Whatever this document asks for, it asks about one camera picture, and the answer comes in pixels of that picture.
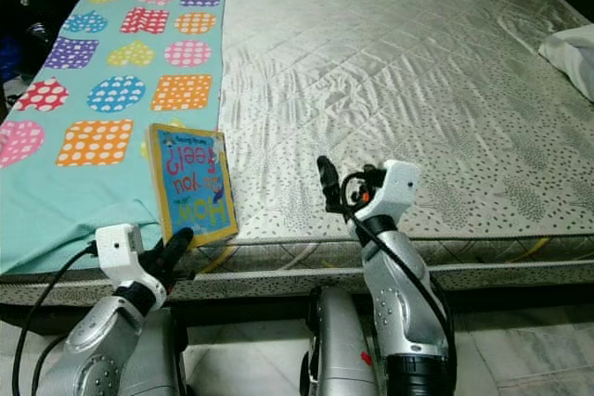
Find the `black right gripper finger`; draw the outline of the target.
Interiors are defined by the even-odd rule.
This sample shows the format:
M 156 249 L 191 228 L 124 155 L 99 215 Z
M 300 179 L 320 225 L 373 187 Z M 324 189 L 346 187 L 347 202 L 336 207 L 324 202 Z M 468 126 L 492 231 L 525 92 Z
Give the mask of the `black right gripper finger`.
M 342 185 L 338 168 L 326 155 L 318 156 L 316 167 L 324 197 L 324 210 L 327 212 L 342 212 Z

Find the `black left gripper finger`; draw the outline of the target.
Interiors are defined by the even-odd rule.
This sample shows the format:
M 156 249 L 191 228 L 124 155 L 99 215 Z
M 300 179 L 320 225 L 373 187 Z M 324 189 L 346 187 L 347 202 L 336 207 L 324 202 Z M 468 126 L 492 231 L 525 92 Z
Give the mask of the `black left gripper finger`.
M 194 239 L 194 231 L 190 227 L 182 227 L 169 239 L 162 240 L 160 246 L 156 248 L 156 274 L 172 274 L 175 266 L 189 250 L 192 239 Z

